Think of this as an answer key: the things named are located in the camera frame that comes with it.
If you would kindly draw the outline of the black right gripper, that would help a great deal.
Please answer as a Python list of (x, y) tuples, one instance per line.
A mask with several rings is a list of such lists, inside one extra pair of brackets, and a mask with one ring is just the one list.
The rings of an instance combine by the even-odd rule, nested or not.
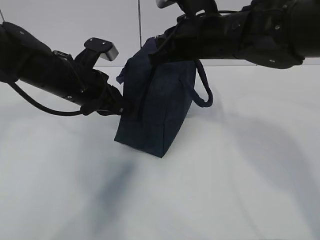
[(196, 59), (223, 59), (223, 36), (217, 15), (201, 15), (195, 20), (182, 17), (176, 26), (155, 38), (156, 51), (148, 57), (152, 65)]

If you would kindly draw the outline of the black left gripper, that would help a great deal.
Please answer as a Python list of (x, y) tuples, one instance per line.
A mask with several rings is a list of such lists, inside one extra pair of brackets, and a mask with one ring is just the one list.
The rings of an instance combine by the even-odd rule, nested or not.
[(97, 93), (80, 107), (80, 112), (88, 116), (94, 112), (103, 117), (117, 115), (122, 117), (134, 117), (136, 104), (132, 99), (123, 99), (120, 91), (108, 83), (109, 76), (100, 70), (95, 71)]

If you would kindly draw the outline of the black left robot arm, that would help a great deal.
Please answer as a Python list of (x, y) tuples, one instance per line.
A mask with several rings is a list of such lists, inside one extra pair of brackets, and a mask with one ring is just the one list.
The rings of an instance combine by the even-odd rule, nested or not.
[[(55, 116), (128, 116), (133, 105), (108, 83), (109, 76), (94, 69), (99, 58), (113, 61), (118, 56), (115, 45), (91, 37), (76, 57), (51, 50), (27, 30), (11, 22), (0, 25), (0, 81), (8, 84), (37, 109)], [(25, 82), (80, 106), (77, 111), (53, 110), (31, 98), (18, 85)]]

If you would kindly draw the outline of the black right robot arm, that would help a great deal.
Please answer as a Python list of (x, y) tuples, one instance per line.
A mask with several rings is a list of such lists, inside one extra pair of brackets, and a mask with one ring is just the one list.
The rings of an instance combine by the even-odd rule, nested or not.
[(320, 55), (317, 0), (253, 0), (220, 11), (213, 0), (179, 0), (183, 15), (158, 36), (153, 64), (192, 60), (245, 60), (288, 69)]

